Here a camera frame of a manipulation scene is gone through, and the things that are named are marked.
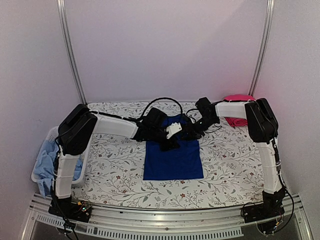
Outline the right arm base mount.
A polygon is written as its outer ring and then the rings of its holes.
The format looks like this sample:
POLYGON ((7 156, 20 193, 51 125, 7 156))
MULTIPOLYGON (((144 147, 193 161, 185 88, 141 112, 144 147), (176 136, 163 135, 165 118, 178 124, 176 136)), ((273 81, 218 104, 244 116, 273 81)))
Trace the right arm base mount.
POLYGON ((275 205, 263 203, 248 202, 240 210, 240 216, 245 223, 261 221, 269 218, 280 217, 285 213, 283 202, 277 201, 275 205))

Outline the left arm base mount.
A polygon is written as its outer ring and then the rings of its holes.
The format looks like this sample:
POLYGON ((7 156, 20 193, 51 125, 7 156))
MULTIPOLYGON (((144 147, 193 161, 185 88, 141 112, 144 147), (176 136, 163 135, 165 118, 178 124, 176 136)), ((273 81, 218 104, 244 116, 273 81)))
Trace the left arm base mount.
POLYGON ((48 213, 68 220, 88 223, 92 206, 84 201, 72 202, 69 198, 52 200, 48 213))

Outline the blue printed t-shirt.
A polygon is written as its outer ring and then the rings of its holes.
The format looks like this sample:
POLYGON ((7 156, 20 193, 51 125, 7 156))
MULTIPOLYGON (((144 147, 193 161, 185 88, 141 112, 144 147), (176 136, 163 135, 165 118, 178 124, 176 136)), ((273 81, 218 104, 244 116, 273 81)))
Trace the blue printed t-shirt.
POLYGON ((179 148, 162 151, 160 144, 145 144, 144 181, 203 179, 198 140, 178 140, 179 148))

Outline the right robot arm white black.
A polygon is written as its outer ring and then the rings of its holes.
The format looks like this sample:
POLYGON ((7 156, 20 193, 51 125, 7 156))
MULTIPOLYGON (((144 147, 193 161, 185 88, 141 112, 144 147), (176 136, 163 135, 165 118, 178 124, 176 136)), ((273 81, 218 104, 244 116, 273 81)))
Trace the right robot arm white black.
POLYGON ((192 206, 242 205, 246 215, 269 218, 282 212, 286 189, 280 178, 278 122, 265 98, 196 102, 198 119, 183 117, 177 136, 195 140, 204 169, 192 206))

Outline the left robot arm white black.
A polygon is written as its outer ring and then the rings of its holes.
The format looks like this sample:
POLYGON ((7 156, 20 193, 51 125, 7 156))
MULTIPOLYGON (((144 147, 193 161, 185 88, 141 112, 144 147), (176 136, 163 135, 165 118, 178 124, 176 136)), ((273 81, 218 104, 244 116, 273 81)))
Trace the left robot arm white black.
POLYGON ((153 141, 168 151, 179 147, 175 135, 183 127, 178 121, 163 126, 166 118, 167 115, 156 108, 142 118, 125 118, 78 104, 58 126, 58 157, 52 187, 52 196, 58 199, 55 209, 63 217, 74 213, 74 205, 67 199, 71 197, 76 163, 90 145, 93 134, 120 136, 137 142, 153 141))

